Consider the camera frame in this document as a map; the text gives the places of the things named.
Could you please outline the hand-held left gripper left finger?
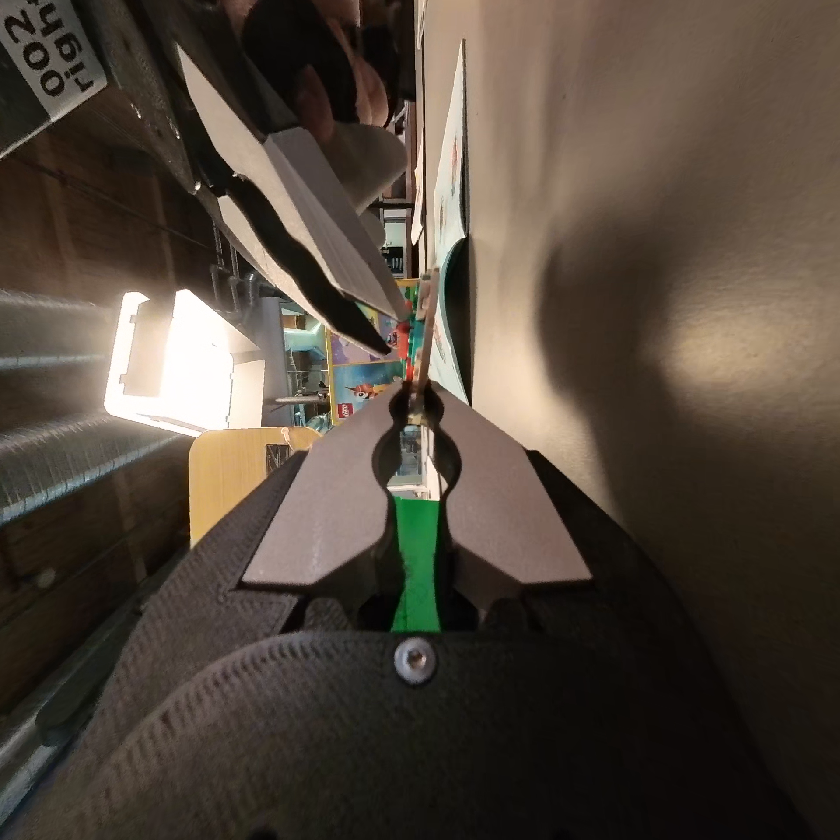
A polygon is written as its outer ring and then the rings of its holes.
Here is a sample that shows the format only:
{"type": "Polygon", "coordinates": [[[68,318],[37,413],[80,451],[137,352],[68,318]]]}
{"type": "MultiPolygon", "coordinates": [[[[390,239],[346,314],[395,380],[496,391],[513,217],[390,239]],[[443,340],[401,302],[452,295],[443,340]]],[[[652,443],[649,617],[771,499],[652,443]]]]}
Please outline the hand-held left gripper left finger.
{"type": "Polygon", "coordinates": [[[410,386],[392,384],[306,454],[241,579],[345,607],[395,606],[405,573],[387,485],[402,462],[410,386]]]}

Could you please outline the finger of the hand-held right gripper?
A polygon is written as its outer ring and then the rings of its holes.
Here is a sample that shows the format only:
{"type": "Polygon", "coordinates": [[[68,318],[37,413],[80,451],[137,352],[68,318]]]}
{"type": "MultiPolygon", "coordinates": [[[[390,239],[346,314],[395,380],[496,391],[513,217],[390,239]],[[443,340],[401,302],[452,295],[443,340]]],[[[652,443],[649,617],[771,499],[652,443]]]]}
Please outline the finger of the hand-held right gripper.
{"type": "Polygon", "coordinates": [[[217,203],[224,224],[262,277],[333,332],[372,354],[389,352],[357,303],[330,282],[315,256],[288,233],[254,183],[232,177],[217,203]]]}
{"type": "Polygon", "coordinates": [[[289,127],[261,139],[182,45],[175,53],[187,96],[223,164],[224,193],[232,177],[254,183],[336,288],[357,305],[403,318],[391,271],[310,133],[289,127]]]}

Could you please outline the open instruction booklet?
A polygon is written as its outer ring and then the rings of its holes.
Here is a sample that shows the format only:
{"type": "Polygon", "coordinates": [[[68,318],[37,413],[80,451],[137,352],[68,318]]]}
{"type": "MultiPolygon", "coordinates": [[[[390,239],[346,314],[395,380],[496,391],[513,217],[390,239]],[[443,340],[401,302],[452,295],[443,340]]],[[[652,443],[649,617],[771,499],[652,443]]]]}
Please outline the open instruction booklet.
{"type": "Polygon", "coordinates": [[[467,237],[460,239],[446,255],[438,272],[437,292],[429,377],[470,405],[474,331],[467,237]]]}

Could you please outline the person's right hand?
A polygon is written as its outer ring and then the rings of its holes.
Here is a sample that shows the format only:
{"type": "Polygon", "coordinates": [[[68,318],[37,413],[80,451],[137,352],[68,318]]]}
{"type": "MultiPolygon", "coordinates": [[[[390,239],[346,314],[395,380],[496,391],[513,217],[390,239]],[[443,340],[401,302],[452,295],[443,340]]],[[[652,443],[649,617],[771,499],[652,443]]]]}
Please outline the person's right hand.
{"type": "MultiPolygon", "coordinates": [[[[359,2],[315,1],[313,5],[350,63],[356,90],[356,113],[360,122],[383,128],[389,112],[385,85],[361,53],[359,2]]],[[[328,91],[318,72],[310,66],[305,67],[297,78],[292,110],[301,126],[321,146],[331,141],[336,121],[328,91]]]]}

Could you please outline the green plastic bin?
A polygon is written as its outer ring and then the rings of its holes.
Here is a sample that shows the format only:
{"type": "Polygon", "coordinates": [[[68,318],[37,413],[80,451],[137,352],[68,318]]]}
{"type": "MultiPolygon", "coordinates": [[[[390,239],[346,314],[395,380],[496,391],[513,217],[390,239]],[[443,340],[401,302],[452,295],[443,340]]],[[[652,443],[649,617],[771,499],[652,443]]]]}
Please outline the green plastic bin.
{"type": "Polygon", "coordinates": [[[435,584],[439,503],[395,498],[396,536],[405,575],[393,633],[440,631],[435,584]]]}

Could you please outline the yellow lego box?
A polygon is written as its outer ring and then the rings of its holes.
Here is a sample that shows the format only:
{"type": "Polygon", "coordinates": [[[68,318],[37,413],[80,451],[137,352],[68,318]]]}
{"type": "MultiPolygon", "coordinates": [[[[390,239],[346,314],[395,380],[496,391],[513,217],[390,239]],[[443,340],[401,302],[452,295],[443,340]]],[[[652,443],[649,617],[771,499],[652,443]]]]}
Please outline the yellow lego box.
{"type": "MultiPolygon", "coordinates": [[[[396,282],[404,299],[408,283],[418,279],[396,282]]],[[[388,352],[378,356],[349,339],[327,329],[327,349],[331,422],[341,424],[378,396],[390,385],[402,381],[402,355],[389,348],[386,337],[397,323],[393,318],[366,306],[360,306],[363,315],[385,341],[388,352]]]]}

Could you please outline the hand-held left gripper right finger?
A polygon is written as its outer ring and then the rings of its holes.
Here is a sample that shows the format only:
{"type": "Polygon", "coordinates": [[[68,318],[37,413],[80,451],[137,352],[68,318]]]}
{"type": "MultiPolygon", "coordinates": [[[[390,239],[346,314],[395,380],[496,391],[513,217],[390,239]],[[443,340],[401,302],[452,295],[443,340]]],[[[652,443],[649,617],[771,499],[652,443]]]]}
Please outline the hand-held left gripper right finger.
{"type": "Polygon", "coordinates": [[[486,613],[498,601],[590,583],[526,449],[443,386],[431,383],[426,398],[451,588],[486,613]]]}

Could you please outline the ceiling light panel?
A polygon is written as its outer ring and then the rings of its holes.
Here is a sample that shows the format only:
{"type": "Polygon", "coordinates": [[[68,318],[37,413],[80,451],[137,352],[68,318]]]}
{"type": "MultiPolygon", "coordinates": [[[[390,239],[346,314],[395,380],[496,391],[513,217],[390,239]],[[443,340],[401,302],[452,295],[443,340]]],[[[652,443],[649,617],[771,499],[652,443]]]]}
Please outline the ceiling light panel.
{"type": "Polygon", "coordinates": [[[266,360],[259,346],[191,291],[123,295],[104,410],[198,438],[262,425],[266,360]]]}

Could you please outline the partly built lego model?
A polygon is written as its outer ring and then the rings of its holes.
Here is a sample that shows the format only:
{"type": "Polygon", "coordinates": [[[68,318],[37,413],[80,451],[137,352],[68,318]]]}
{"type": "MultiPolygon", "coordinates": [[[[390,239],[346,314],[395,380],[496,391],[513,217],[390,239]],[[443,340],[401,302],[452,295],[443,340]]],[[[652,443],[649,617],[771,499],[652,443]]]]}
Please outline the partly built lego model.
{"type": "Polygon", "coordinates": [[[428,425],[425,395],[438,312],[440,269],[435,267],[408,283],[407,319],[398,327],[402,356],[402,396],[407,426],[428,425]]]}

